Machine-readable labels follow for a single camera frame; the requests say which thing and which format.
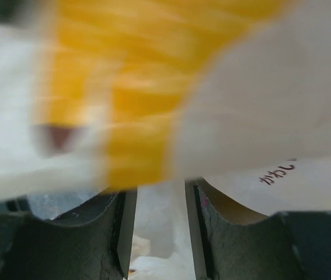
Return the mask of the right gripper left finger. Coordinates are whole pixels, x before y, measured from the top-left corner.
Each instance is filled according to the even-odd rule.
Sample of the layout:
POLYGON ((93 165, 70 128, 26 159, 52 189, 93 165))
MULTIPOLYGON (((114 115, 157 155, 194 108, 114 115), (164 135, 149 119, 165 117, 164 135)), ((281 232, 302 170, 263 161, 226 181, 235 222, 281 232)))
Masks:
POLYGON ((0 202, 0 279, 127 279, 136 191, 98 194, 53 220, 0 202))

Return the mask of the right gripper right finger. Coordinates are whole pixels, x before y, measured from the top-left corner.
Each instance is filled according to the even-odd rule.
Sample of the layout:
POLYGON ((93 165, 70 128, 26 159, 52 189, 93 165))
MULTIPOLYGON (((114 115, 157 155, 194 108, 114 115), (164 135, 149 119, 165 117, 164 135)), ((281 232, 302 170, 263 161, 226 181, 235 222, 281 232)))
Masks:
POLYGON ((213 206, 211 190, 203 179, 185 183, 197 279, 331 279, 331 211, 240 225, 213 206))

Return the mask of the banana print plastic bag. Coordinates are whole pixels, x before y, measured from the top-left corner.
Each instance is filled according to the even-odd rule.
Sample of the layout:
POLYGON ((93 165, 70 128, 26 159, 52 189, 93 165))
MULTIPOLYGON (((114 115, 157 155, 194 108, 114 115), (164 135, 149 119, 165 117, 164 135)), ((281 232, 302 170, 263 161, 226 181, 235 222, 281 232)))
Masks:
POLYGON ((55 1, 0 1, 0 202, 25 198, 53 220, 98 194, 136 191, 127 279, 197 279, 185 183, 240 225, 279 212, 331 211, 331 1, 287 1, 222 47, 178 109, 169 178, 110 191, 98 158, 111 85, 98 66, 88 110, 62 149, 37 122, 55 1))

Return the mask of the yellow fake mango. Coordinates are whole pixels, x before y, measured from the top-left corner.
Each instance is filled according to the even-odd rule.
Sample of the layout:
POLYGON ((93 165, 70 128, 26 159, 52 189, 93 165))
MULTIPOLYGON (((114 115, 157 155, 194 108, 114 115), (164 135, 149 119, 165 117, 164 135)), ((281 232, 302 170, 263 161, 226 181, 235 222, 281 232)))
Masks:
POLYGON ((84 127, 97 67, 110 82, 107 142, 98 158, 110 191, 170 176, 178 109, 222 47, 272 20, 287 1, 55 1, 37 122, 62 149, 84 127))

